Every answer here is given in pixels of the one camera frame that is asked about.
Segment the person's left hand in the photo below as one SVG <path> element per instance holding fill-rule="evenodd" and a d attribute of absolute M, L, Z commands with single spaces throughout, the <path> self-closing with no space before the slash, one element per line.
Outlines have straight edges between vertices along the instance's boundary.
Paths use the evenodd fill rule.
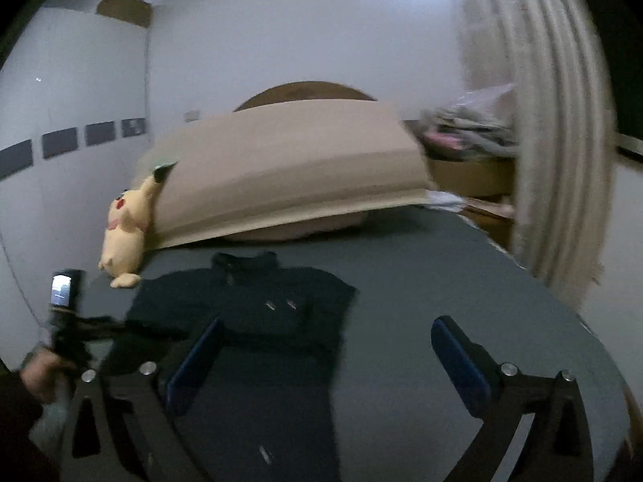
<path fill-rule="evenodd" d="M 45 405 L 55 400 L 55 386 L 58 375 L 69 364 L 48 348 L 41 349 L 20 371 L 20 378 L 26 390 L 38 402 Z"/>

